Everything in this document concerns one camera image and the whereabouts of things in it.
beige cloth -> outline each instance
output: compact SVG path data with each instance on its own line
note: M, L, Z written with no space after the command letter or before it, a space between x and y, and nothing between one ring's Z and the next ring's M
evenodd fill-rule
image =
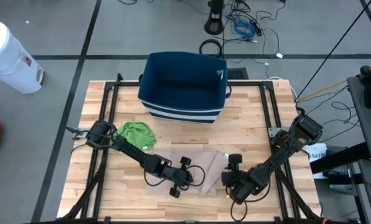
M220 178L221 172L228 165L227 159L220 152L208 151L205 149L153 149L153 153L171 160L173 162L173 167L181 167L180 160L183 156L192 160L191 166L201 166L206 173L203 184L199 187L190 186L186 191L187 193L199 194L200 196L216 195L214 184ZM188 170L191 172L193 177L192 184L199 184L203 179L203 172L197 167L192 167ZM151 184L156 184L161 181L161 179L150 174L147 174L146 178ZM156 187L148 185L146 192L147 194L168 195L171 187L173 187L173 182L167 180Z

concrete floor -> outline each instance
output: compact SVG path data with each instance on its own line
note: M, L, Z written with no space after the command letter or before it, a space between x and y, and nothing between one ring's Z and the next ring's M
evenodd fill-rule
M207 1L190 1L200 11L208 12ZM252 15L258 10L273 12L282 6L279 0L247 2ZM362 8L359 0L289 0L277 20L260 22L262 27L278 33L279 52L284 58L258 60L268 63L270 76L289 79L299 93ZM95 27L89 29L93 12ZM47 71L43 88L31 95L21 95L0 82L0 120L4 126L0 147L0 223L31 221L52 152L58 155L57 164L50 167L54 172L42 220L56 217L73 145L63 127L78 126L90 80L113 80L118 72L126 80L137 79L151 52L198 52L200 43L211 38L203 30L206 18L178 1L139 1L133 6L116 0L0 1L0 21ZM233 37L237 36L227 29L225 38ZM250 59L241 61L250 57L246 54L262 58L263 38L256 40L255 44L226 44L225 50L228 57L240 58L228 61L230 68L246 67L250 79L263 79L263 65ZM267 32L265 53L275 54L276 47L276 37ZM215 51L213 45L206 46L207 53ZM95 55L113 56L104 59ZM363 65L371 65L368 14L362 15L334 55L337 59L327 61L303 95L355 75ZM323 99L300 106L309 111ZM346 91L331 101L352 105ZM346 119L347 113L335 110L329 101L311 116L323 123ZM341 122L327 124L323 139L348 127L350 124ZM362 133L355 127L327 144L351 146L361 141ZM325 216L336 218L356 209L353 197L329 190L324 181L316 185ZM357 216L353 213L341 220Z

navy blue basket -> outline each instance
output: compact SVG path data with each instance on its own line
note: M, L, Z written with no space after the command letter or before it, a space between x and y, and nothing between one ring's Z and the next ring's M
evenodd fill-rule
M152 116L212 124L231 95L227 86L225 60L160 52L149 55L138 98Z

